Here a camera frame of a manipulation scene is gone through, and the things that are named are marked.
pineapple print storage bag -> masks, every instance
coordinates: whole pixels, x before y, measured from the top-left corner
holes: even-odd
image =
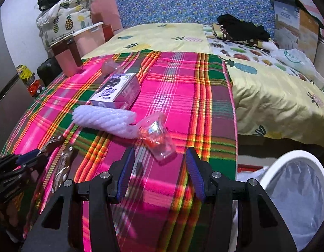
[[[46,50],[67,35],[93,25],[90,11],[92,2],[93,0],[60,0],[38,16],[36,24]]]

pineapple print bedding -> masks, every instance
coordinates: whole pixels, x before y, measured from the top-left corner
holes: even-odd
[[[93,0],[61,0],[42,12],[36,24],[46,50],[58,40],[93,25],[90,6]]]
[[[324,147],[322,91],[263,50],[217,41],[200,24],[144,24],[116,34],[84,58],[142,49],[218,53],[233,81],[239,134]]]

white and purple box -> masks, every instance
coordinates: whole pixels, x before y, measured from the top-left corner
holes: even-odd
[[[90,100],[94,106],[128,110],[140,91],[135,73],[114,74]]]

clear plastic packaging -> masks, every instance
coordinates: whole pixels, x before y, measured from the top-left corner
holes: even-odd
[[[139,137],[158,161],[166,159],[176,151],[175,144],[164,126],[165,121],[163,113],[154,113],[136,125]]]
[[[123,67],[114,62],[112,58],[109,58],[103,63],[101,73],[103,75],[121,74],[123,73]]]

trash bag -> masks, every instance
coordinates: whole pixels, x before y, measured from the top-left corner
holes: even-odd
[[[294,161],[283,166],[266,192],[285,221],[297,250],[302,250],[323,222],[323,194],[315,171]]]

